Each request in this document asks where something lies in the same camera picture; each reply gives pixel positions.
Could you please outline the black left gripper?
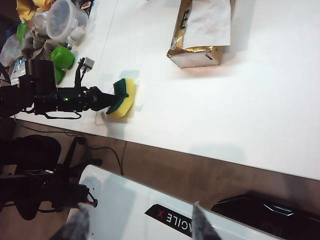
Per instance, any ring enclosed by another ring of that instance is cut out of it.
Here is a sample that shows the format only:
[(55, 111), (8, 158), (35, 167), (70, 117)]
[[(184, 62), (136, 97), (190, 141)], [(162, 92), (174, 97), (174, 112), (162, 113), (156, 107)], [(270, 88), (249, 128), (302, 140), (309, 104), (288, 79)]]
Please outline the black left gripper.
[(101, 92), (96, 86), (86, 87), (58, 87), (56, 106), (58, 112), (83, 112), (89, 109), (99, 111), (115, 105), (120, 99), (129, 97)]

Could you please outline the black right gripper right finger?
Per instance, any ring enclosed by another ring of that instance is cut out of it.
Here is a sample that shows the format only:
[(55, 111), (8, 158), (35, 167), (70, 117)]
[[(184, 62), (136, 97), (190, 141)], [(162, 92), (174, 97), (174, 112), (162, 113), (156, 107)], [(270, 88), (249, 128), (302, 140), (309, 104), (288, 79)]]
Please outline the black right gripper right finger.
[(221, 240), (198, 202), (194, 202), (192, 207), (191, 236), (193, 240)]

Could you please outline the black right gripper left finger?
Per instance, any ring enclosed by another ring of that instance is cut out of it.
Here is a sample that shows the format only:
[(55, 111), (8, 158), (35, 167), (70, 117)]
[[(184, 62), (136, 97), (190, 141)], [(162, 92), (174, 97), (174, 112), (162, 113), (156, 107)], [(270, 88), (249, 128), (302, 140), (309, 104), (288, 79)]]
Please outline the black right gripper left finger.
[(89, 211), (84, 203), (79, 203), (78, 210), (71, 215), (70, 219), (50, 239), (87, 240), (89, 228)]

